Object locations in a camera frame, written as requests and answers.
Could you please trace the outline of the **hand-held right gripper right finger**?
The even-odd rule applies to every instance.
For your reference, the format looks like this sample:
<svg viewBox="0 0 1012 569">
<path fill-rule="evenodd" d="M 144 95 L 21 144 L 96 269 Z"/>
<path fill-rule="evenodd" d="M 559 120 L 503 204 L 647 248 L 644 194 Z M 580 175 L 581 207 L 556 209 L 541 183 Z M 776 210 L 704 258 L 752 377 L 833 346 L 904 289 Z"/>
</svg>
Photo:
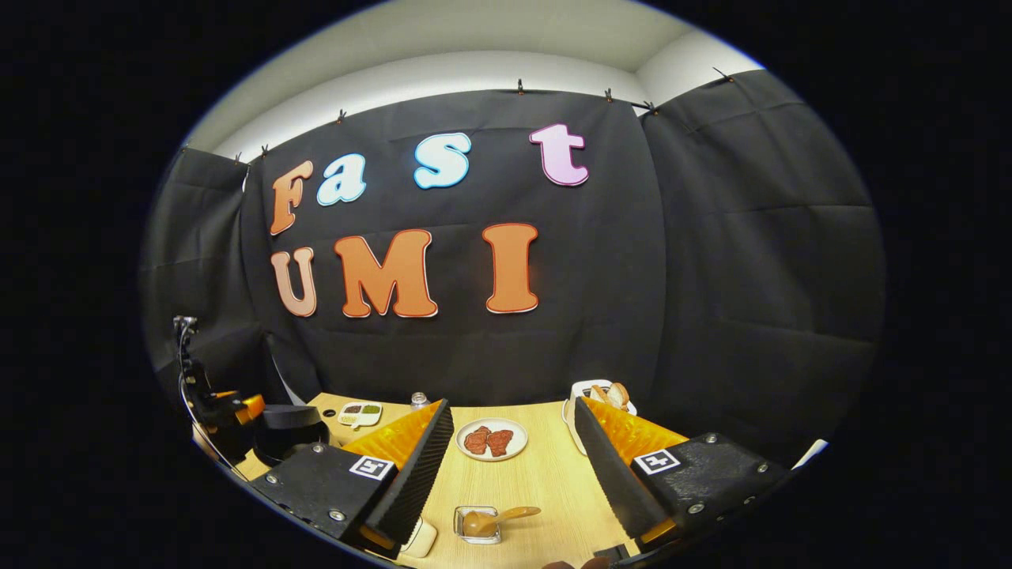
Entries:
<svg viewBox="0 0 1012 569">
<path fill-rule="evenodd" d="M 716 529 L 789 471 L 715 432 L 686 437 L 578 397 L 574 425 L 615 518 L 647 548 Z"/>
</svg>

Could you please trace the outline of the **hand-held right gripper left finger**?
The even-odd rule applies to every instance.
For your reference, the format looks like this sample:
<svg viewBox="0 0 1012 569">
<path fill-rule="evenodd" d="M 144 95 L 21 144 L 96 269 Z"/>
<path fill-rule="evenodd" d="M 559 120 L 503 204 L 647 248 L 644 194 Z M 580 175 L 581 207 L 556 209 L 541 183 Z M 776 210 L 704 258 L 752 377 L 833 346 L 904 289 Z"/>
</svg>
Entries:
<svg viewBox="0 0 1012 569">
<path fill-rule="evenodd" d="M 422 557 L 432 543 L 422 512 L 454 431 L 445 400 L 270 405 L 255 425 L 248 483 L 268 507 L 355 556 Z"/>
</svg>

